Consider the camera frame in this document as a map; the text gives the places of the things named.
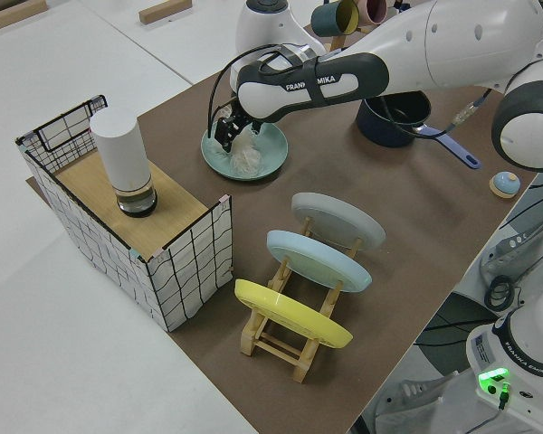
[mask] green plate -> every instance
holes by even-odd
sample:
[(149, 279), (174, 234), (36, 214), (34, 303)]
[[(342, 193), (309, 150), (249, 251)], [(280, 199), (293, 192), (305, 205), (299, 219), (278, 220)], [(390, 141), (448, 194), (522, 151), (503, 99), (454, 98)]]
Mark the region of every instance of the green plate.
[(260, 151), (261, 155), (259, 170), (253, 175), (237, 174), (231, 165), (231, 154), (221, 148), (221, 145), (215, 140), (214, 134), (215, 124), (211, 137), (207, 137), (207, 131), (205, 131), (201, 138), (201, 153), (209, 166), (226, 178), (237, 181), (262, 179), (278, 170), (288, 156), (286, 136), (274, 124), (263, 124), (260, 134), (255, 137), (253, 144), (253, 147)]

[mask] brown tabletop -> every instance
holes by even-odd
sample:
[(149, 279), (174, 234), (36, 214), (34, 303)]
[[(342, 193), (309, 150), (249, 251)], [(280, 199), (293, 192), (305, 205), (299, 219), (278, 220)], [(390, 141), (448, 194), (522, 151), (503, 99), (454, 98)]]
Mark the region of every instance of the brown tabletop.
[[(250, 311), (234, 297), (233, 282), (171, 336), (258, 431), (344, 433), (510, 210), (512, 201), (491, 193), (491, 177), (511, 170), (526, 186), (533, 175), (511, 167), (492, 148), (491, 117), (500, 100), (493, 94), (452, 133), (482, 161), (480, 170), (433, 141), (396, 149), (367, 141), (355, 124), (354, 102), (289, 114), (277, 124), (290, 147), (281, 169), (257, 182), (232, 181), (214, 172), (200, 150), (213, 82), (150, 110), (139, 124), (149, 159), (201, 202), (209, 205), (224, 193), (233, 197), (236, 278), (265, 285), (272, 277), (278, 264), (266, 249), (266, 234), (300, 228), (291, 214), (298, 192), (356, 205), (380, 222), (386, 241), (357, 255), (373, 283), (363, 293), (342, 294), (332, 316), (354, 339), (340, 350), (320, 347), (303, 384), (291, 379), (290, 364), (271, 354), (240, 353)], [(222, 88), (219, 103), (229, 96), (226, 80)], [(427, 92), (433, 106), (427, 124), (442, 129), (482, 92)], [(325, 297), (324, 289), (298, 276), (285, 294), (313, 307)]]

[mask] franka emika robot arm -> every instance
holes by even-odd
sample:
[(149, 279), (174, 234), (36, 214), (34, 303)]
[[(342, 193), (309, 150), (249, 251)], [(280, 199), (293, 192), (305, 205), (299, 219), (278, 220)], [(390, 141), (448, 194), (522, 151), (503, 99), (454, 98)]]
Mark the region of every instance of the franka emika robot arm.
[[(496, 151), (543, 172), (538, 0), (432, 0), (331, 53), (295, 21), (286, 0), (247, 0), (236, 48), (241, 55), (228, 65), (232, 113), (215, 131), (227, 151), (247, 125), (257, 131), (292, 111), (477, 85), (504, 95), (492, 122)], [(467, 357), (480, 398), (503, 408), (506, 397), (508, 414), (543, 432), (543, 288), (526, 301), (494, 325), (474, 329)]]
[[(264, 44), (266, 49), (256, 50)], [(478, 85), (505, 95), (492, 142), (510, 163), (543, 172), (543, 10), (538, 0), (433, 0), (378, 26), (346, 50), (324, 46), (287, 0), (247, 0), (232, 66), (237, 95), (215, 138), (229, 151), (255, 120), (413, 90)]]

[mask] wooden box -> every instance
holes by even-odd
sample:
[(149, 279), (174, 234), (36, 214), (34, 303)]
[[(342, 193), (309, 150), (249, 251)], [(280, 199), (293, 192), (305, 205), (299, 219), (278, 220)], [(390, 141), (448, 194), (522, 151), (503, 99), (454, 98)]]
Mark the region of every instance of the wooden box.
[(72, 241), (166, 331), (232, 278), (231, 197), (205, 207), (150, 163), (157, 208), (132, 218), (116, 204), (89, 131), (98, 96), (16, 139)]

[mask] yellow plate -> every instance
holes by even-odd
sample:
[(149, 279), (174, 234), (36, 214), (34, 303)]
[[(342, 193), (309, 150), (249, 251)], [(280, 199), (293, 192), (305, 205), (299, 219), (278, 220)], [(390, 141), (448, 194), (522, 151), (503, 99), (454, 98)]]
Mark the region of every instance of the yellow plate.
[(326, 346), (342, 348), (352, 340), (352, 334), (338, 323), (262, 285), (238, 278), (235, 281), (235, 296), (271, 321), (309, 339), (318, 339)]

